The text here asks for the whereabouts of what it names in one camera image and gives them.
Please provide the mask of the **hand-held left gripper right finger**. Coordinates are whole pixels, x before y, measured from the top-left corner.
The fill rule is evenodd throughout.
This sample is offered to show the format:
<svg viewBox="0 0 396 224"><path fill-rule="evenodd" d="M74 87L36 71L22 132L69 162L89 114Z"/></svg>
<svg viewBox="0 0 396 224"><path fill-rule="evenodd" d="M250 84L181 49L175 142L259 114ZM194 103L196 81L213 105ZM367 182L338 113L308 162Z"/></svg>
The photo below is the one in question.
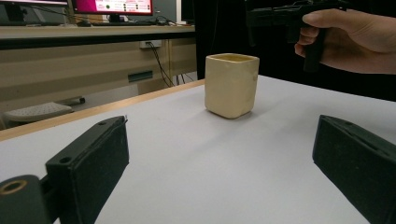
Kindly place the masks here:
<svg viewBox="0 0 396 224"><path fill-rule="evenodd" d="M370 224L396 224L396 145L322 115L312 158Z"/></svg>

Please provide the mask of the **dark computer monitor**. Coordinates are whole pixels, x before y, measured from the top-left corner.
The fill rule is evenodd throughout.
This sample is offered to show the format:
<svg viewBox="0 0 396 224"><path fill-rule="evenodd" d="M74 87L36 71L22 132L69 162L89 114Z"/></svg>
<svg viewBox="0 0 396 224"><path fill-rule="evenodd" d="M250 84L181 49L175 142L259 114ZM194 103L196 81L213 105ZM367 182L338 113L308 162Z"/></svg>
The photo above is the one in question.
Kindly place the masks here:
<svg viewBox="0 0 396 224"><path fill-rule="evenodd" d="M67 7L67 0L0 0L9 21L24 21L22 7Z"/></svg>

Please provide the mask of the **monitor with pink screen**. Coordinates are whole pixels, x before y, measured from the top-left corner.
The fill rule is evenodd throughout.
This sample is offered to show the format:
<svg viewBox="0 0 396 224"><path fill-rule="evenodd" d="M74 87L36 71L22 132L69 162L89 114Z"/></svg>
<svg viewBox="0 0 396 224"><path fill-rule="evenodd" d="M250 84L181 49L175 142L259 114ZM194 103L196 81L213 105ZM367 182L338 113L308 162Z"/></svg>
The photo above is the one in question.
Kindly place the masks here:
<svg viewBox="0 0 396 224"><path fill-rule="evenodd" d="M71 0L77 14L106 15L109 22L121 22L121 16L152 16L152 0Z"/></svg>

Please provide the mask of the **white power socket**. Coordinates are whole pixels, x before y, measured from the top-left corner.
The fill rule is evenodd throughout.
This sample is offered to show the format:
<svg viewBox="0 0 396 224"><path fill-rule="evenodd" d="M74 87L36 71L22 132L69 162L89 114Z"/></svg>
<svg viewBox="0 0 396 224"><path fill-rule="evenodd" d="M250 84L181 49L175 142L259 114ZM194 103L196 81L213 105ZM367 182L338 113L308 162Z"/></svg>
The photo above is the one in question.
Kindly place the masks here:
<svg viewBox="0 0 396 224"><path fill-rule="evenodd" d="M146 40L139 43L141 49L159 48L162 45L161 40Z"/></svg>

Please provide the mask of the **black keyboard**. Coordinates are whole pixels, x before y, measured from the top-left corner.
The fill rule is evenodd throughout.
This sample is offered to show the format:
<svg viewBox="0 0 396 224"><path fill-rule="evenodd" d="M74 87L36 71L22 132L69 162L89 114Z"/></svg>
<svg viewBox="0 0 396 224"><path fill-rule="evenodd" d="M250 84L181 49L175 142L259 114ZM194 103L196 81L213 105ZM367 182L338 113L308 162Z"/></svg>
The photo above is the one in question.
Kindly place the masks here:
<svg viewBox="0 0 396 224"><path fill-rule="evenodd" d="M152 25L147 21L135 21L135 22L92 22L92 26L150 26Z"/></svg>

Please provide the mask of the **beige office desk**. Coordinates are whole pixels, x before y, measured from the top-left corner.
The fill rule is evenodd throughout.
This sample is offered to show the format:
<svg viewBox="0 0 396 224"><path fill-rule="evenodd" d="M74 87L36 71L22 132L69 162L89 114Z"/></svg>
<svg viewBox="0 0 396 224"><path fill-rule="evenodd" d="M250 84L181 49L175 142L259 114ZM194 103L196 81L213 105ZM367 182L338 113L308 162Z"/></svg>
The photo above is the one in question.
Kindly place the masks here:
<svg viewBox="0 0 396 224"><path fill-rule="evenodd" d="M159 48L139 43L161 40ZM192 26L0 26L0 130L3 114L130 85L140 94L168 85L161 76L196 70ZM128 75L152 71L130 83Z"/></svg>

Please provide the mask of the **black curtain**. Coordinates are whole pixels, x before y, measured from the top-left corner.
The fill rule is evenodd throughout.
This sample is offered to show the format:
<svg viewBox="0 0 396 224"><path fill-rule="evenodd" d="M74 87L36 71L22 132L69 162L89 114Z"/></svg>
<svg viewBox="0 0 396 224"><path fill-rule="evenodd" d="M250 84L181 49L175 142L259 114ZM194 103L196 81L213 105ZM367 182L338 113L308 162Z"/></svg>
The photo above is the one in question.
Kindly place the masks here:
<svg viewBox="0 0 396 224"><path fill-rule="evenodd" d="M306 73L304 59L287 42L285 26L261 27L250 46L245 0L193 0L198 78L205 77L205 57L239 53L260 59L260 73L267 77L323 89L396 102L396 76L356 74L322 65Z"/></svg>

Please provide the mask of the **white perforated footrest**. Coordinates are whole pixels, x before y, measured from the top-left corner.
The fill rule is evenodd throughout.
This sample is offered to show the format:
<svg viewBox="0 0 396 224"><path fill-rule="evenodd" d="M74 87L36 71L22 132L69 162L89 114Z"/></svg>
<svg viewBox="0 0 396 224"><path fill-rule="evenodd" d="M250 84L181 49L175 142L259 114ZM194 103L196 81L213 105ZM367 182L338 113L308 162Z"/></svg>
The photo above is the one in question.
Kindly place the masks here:
<svg viewBox="0 0 396 224"><path fill-rule="evenodd" d="M17 122L36 122L72 112L73 108L71 106L51 102L8 111L5 113L5 117Z"/></svg>

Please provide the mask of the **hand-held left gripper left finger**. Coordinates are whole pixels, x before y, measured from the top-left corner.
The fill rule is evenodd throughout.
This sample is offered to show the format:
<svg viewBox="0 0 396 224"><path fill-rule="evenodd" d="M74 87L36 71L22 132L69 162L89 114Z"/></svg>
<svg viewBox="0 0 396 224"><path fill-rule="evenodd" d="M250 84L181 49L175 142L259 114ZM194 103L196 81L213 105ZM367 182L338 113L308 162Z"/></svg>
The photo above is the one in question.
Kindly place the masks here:
<svg viewBox="0 0 396 224"><path fill-rule="evenodd" d="M127 118L102 120L46 162L62 224L94 224L129 164Z"/></svg>

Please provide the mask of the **cream square ceramic cup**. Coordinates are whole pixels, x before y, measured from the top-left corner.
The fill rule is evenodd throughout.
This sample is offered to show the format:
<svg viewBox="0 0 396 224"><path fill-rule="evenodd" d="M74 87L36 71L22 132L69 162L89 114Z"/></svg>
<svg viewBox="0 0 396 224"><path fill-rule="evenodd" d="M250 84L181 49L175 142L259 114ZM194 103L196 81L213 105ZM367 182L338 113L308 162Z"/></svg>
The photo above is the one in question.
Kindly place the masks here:
<svg viewBox="0 0 396 224"><path fill-rule="evenodd" d="M254 106L260 59L221 53L205 58L205 107L226 119L237 119Z"/></svg>

